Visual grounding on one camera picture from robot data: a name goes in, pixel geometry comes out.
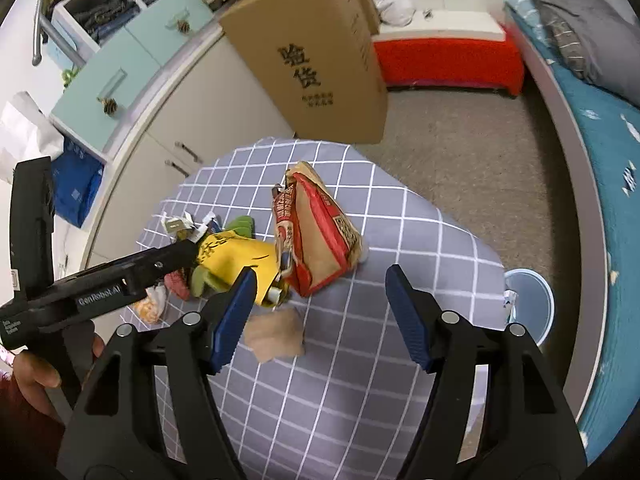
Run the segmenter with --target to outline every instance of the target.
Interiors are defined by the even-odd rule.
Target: cabinet handle
[[[184,142],[180,142],[179,140],[176,140],[175,147],[180,148],[181,150],[184,150],[185,152],[189,153],[189,155],[193,157],[193,161],[196,164],[202,164],[202,159],[196,154],[196,152],[191,150]]]
[[[174,170],[180,171],[180,173],[182,173],[185,178],[189,177],[189,173],[187,173],[186,171],[184,171],[180,166],[178,166],[174,161],[167,159],[164,164],[166,166],[169,166],[170,168],[174,168]]]

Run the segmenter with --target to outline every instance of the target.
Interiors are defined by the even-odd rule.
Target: drawer knob
[[[118,104],[116,99],[108,98],[108,99],[100,99],[98,97],[98,101],[102,103],[102,111],[111,117],[118,110]]]
[[[178,20],[175,22],[177,29],[183,34],[189,34],[191,32],[191,25],[187,20]]]

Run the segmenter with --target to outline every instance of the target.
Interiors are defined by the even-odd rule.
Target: blue trash bin
[[[507,290],[517,292],[510,323],[524,325],[531,337],[542,345],[554,322],[554,295],[546,280],[530,269],[513,269],[504,275]]]

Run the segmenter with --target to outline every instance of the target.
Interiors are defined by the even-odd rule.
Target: green plush toy
[[[209,285],[216,292],[226,292],[229,290],[225,282],[211,274],[207,267],[200,265],[193,269],[191,273],[191,295],[194,298],[201,298],[204,294],[205,285]]]
[[[248,215],[239,216],[226,224],[225,231],[235,231],[238,236],[255,238],[255,221]]]

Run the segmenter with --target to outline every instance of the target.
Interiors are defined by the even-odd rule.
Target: table
[[[255,219],[257,238],[273,241],[271,187],[287,166],[309,161],[369,244],[369,257],[311,298],[284,305],[305,319],[304,356],[259,365],[240,341],[233,360],[209,378],[222,421],[249,479],[395,479],[424,413],[433,376],[409,358],[384,291],[399,263],[415,288],[471,322],[503,330],[504,269],[497,254],[427,200],[408,190],[353,146],[263,139],[236,149],[184,181],[162,201],[138,243],[167,245],[162,213],[212,209],[227,222]],[[204,300],[170,296],[162,326],[199,310]],[[139,330],[128,308],[123,319]],[[467,429],[486,393],[478,367]],[[166,369],[156,370],[169,456],[184,460]]]

